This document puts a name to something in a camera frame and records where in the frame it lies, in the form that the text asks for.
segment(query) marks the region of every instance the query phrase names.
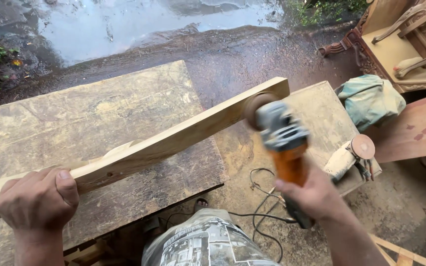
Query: power cord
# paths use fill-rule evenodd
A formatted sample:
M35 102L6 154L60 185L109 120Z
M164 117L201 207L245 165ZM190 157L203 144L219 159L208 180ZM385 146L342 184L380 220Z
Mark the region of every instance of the power cord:
M283 248L282 248L282 245L281 245L281 243L280 243L280 241L279 240L277 240L275 237L273 237L273 236L271 236L271 235L268 235L268 234L266 234L266 233L263 233L263 232L261 232L259 229L258 229L258 227L259 227L259 225L262 223L262 221L266 218L266 217L269 217L269 218L273 218L273 219L276 219L276 220L279 220L279 221L284 221L284 222L286 222L286 223L297 223L297 221L295 221L294 219L292 219L292 218L282 218L282 217L278 217L278 216L275 216L275 215L270 215L269 213L277 206L277 204L278 203L280 203L280 201L281 201L281 198L279 197L279 195L275 195L275 194L272 194L272 193L269 193L269 192L267 192L267 191L265 191L265 190L263 190L263 189L261 189L260 187L258 187L255 183L254 183L254 181L252 180L252 173L253 172L255 172L255 171L261 171L261 170L263 170L263 171L267 171L267 172L269 172L269 173L271 173L273 176L275 176L275 174L270 170L270 169L268 169L268 168L256 168L256 169L252 169L251 170L251 172L249 173L249 179L251 180L251 183L252 183L252 188L257 188L258 190L260 190L260 191L262 191L262 192L264 192L264 193L266 193L267 195L265 196L265 198L262 200L262 202L259 204L259 206L257 206L257 208L256 208L256 210L254 211L254 213L253 214L237 214L237 213L233 213L233 212L228 212L230 215L236 215L236 216L242 216L242 217L244 217L244 216L252 216L252 225L254 226L254 232L253 232L253 234L252 234L252 241L254 242L254 238L255 238L255 236L256 236L256 232L258 232L259 234L261 234L262 236L264 236L264 237L267 237L267 238L270 238L270 239L272 239L272 240L274 240L278 245L279 245L279 247L280 247L280 256L279 256L279 259L277 260L277 263L280 263L281 261L282 261L282 257L283 257L283 255L284 255L284 250L283 250ZM262 207L262 205L264 204L264 202L266 202L266 200L269 198L269 197L276 197L278 200L275 202L275 204L265 213L265 214L258 214L257 212L259 211L259 209ZM194 213L190 213L190 214L185 214L185 213L174 213L174 214L171 214L170 216L169 216L169 218L168 219L164 219L164 218L161 218L161 219L163 219L163 220L165 220L166 221L166 225L165 225L165 229L167 230L167 227L168 227L168 225L169 225L169 223L171 223L172 225L174 225L174 223L172 223L171 221L170 221L170 218L173 216L173 215L193 215ZM261 220L259 220L259 222L256 224L256 221L255 221L255 219L254 218L256 218L256 216L262 216L262 218L261 218Z

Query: orange angle grinder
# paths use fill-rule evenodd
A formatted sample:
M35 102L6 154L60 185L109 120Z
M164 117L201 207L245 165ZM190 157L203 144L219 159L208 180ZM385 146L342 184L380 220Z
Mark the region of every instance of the orange angle grinder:
M287 106L272 93L258 93L246 101L242 113L246 123L260 131L261 139L274 159L278 178L303 186L307 168L303 154L308 148L310 132L287 111ZM283 195L288 214L300 227L314 224L297 203Z

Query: fingernail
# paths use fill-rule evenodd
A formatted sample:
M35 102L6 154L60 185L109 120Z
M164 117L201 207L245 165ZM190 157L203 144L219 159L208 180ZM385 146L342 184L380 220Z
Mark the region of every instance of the fingernail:
M62 170L59 172L60 178L68 179L71 178L70 173L67 170Z
M278 190L281 190L281 188L284 186L284 182L281 179L275 180L275 188Z

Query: sanding disc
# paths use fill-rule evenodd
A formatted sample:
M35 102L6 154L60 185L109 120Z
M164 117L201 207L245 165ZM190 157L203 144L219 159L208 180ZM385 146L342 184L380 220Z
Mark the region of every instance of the sanding disc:
M371 159L374 157L374 153L376 152L376 147L374 146L373 141L363 134L356 135L351 140L351 148L354 154L364 160Z
M268 103L278 100L279 98L270 92L255 94L246 100L244 109L242 111L242 118L245 120L246 124L248 124L253 129L257 131L264 130L257 125L256 110Z

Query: hand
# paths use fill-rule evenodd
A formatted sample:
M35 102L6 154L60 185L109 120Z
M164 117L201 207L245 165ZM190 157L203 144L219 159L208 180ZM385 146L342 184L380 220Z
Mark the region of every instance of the hand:
M0 191L0 215L15 231L58 233L74 215L77 184L68 169L45 168L6 182Z
M349 210L328 174L309 162L308 179L303 187L277 179L275 188L295 201L299 208L317 221L339 219Z

